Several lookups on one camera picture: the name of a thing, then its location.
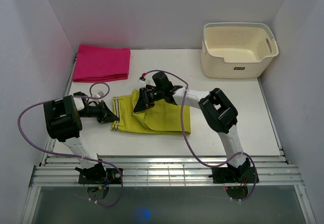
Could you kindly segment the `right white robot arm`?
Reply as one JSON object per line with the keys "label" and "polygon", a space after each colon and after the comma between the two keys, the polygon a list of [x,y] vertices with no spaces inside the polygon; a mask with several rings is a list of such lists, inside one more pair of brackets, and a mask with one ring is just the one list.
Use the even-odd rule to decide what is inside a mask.
{"label": "right white robot arm", "polygon": [[154,107],[155,102],[164,100],[166,103],[189,106],[200,109],[208,126],[221,139],[226,161],[218,165],[204,166],[211,168],[214,183],[257,183],[258,174],[255,164],[243,152],[237,133],[238,111],[219,88],[211,91],[195,91],[188,86],[173,85],[164,71],[155,71],[152,79],[154,85],[146,85],[139,90],[139,99],[134,112],[141,112]]}

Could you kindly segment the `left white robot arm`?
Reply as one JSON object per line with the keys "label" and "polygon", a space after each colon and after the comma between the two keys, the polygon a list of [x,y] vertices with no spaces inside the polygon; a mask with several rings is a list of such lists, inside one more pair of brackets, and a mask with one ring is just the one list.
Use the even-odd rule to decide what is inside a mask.
{"label": "left white robot arm", "polygon": [[107,180],[107,170],[103,163],[97,162],[98,155],[89,151],[80,131],[83,129],[81,118],[96,118],[101,124],[119,120],[101,100],[103,96],[104,93],[99,92],[88,99],[86,94],[77,92],[43,104],[49,136],[62,142],[74,155],[81,156],[80,168],[76,171],[87,181],[98,184]]}

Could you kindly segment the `yellow-green trousers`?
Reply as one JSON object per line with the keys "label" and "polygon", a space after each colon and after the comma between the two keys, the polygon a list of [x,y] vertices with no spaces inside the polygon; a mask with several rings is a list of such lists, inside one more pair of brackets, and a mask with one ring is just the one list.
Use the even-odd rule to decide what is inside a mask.
{"label": "yellow-green trousers", "polygon": [[131,95],[113,98],[113,113],[119,118],[111,130],[128,133],[181,135],[181,106],[168,104],[165,100],[155,103],[153,108],[134,113],[139,91]]}

